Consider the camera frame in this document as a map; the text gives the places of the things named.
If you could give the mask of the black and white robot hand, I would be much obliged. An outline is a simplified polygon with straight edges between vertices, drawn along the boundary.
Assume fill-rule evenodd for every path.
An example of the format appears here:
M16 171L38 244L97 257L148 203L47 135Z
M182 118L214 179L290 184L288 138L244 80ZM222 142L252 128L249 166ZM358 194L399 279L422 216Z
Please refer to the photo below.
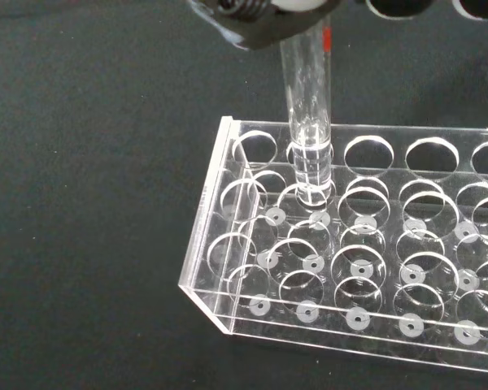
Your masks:
M263 49L307 31L346 1L185 1L230 44ZM353 1L376 16L408 20L436 1ZM488 20L488 1L448 1L469 20Z

